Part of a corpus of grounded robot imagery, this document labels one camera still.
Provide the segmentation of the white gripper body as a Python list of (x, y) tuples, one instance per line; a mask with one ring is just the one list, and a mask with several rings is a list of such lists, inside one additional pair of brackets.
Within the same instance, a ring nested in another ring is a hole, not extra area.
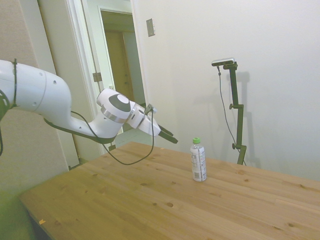
[(155, 137), (161, 132), (160, 126), (157, 124), (156, 120), (152, 119), (152, 117), (149, 115), (143, 116), (142, 121), (137, 128), (142, 132)]

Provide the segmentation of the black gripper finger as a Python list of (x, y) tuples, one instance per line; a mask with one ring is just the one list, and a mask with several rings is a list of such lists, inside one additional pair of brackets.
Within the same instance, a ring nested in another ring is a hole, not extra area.
[(173, 136), (173, 133), (170, 132), (169, 130), (165, 129), (163, 126), (159, 126), (161, 131), (164, 132), (165, 134), (169, 135), (169, 136)]
[(158, 134), (159, 137), (173, 143), (173, 144), (177, 144), (178, 143), (178, 140), (173, 136), (173, 135), (170, 135), (170, 134), (167, 134), (166, 132), (164, 131), (161, 131), (159, 134)]

